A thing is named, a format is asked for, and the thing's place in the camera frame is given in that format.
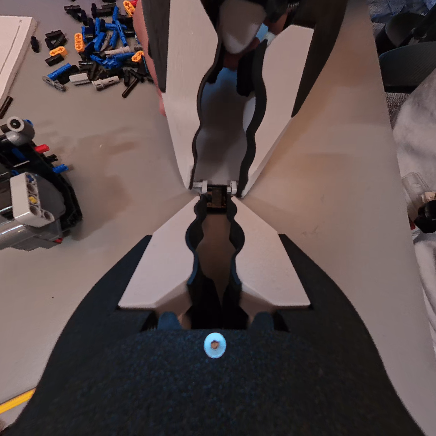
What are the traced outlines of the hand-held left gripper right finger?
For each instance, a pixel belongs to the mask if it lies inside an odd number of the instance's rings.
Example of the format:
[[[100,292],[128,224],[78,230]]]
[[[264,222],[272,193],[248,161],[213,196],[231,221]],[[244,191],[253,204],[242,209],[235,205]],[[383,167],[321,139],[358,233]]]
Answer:
[[[227,198],[227,219],[235,252],[222,300],[223,327],[246,329],[259,313],[309,308],[278,232],[236,197]]]

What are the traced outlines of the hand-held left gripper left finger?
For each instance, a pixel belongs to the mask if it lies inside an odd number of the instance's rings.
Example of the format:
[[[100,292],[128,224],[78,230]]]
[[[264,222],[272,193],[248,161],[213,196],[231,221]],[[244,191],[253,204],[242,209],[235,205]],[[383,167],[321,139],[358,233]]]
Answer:
[[[187,316],[193,329],[221,327],[221,303],[197,251],[207,197],[198,196],[152,235],[118,303],[122,309]]]

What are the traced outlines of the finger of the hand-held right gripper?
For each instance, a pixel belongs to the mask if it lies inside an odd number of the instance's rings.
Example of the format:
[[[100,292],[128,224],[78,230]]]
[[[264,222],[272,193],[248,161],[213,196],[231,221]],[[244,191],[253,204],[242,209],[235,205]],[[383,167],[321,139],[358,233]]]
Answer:
[[[170,2],[163,103],[177,166],[187,189],[192,189],[197,163],[202,93],[217,64],[220,45],[220,37],[201,1]]]
[[[238,178],[239,197],[252,188],[292,120],[313,33],[311,28],[290,25],[254,51],[254,91],[243,112],[247,149]]]

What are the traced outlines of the pile of blue black lego pins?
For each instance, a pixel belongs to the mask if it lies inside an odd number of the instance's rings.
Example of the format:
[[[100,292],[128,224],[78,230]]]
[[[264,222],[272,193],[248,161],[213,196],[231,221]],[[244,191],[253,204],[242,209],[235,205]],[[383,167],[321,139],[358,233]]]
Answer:
[[[123,83],[125,99],[138,83],[152,83],[144,50],[134,30],[133,15],[138,1],[91,3],[89,10],[77,1],[63,6],[65,13],[81,25],[68,38],[62,30],[45,34],[49,57],[45,63],[55,70],[42,76],[52,88],[66,92],[67,85],[91,84],[97,91]]]

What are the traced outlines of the small black grey lego assembly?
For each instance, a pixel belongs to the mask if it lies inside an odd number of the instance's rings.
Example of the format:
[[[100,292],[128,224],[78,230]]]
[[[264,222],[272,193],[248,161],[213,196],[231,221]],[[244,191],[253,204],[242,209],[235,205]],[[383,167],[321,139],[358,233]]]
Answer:
[[[228,181],[227,185],[213,184],[207,180],[194,181],[192,189],[206,196],[206,207],[208,213],[225,213],[227,200],[237,193],[238,182]]]

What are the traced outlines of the grey black lego chassis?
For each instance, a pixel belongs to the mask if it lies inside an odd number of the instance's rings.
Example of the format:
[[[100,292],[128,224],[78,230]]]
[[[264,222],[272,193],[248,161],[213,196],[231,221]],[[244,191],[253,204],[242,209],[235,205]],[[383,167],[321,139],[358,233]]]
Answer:
[[[0,249],[53,248],[82,221],[65,164],[36,145],[34,125],[17,116],[1,124]]]

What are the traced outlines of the lego instruction booklet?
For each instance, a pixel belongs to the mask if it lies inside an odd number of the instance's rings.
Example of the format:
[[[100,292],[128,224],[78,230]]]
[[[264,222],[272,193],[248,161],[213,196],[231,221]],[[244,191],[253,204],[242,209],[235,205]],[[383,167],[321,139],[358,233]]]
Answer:
[[[34,35],[37,21],[32,17],[0,17],[0,104],[6,100]]]

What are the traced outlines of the person's right hand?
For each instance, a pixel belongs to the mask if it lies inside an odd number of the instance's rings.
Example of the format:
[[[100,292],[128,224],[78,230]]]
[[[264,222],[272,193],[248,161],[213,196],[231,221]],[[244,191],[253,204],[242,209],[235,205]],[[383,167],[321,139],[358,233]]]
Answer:
[[[161,93],[161,90],[160,90],[160,88],[158,86],[158,82],[157,82],[154,61],[152,60],[152,58],[148,54],[149,37],[147,34],[146,23],[145,23],[145,19],[144,19],[143,5],[144,5],[144,1],[139,0],[137,2],[135,13],[133,14],[133,25],[134,25],[134,29],[135,29],[138,41],[140,42],[141,46],[143,47],[145,63],[146,63],[147,69],[148,69],[148,71],[153,79],[153,82],[154,82],[155,88],[156,88],[156,92],[157,92],[158,97],[159,97],[159,111],[163,116],[166,116],[163,98],[162,98],[162,93]]]

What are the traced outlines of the black office chair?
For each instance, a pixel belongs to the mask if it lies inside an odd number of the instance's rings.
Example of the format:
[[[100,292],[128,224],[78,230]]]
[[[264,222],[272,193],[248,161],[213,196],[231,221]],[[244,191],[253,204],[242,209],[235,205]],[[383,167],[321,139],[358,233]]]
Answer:
[[[411,93],[436,66],[434,0],[368,1],[384,90]]]

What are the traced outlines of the person's light grey trousers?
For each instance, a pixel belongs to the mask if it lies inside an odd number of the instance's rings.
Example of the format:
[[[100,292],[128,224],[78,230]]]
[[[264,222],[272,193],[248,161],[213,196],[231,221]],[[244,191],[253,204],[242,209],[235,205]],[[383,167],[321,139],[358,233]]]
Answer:
[[[436,79],[435,71],[408,96],[393,126],[397,160],[406,191],[411,220],[419,208],[429,221],[435,218],[436,188]],[[436,236],[435,221],[430,232],[419,226],[411,231],[429,319],[433,348],[436,345]]]

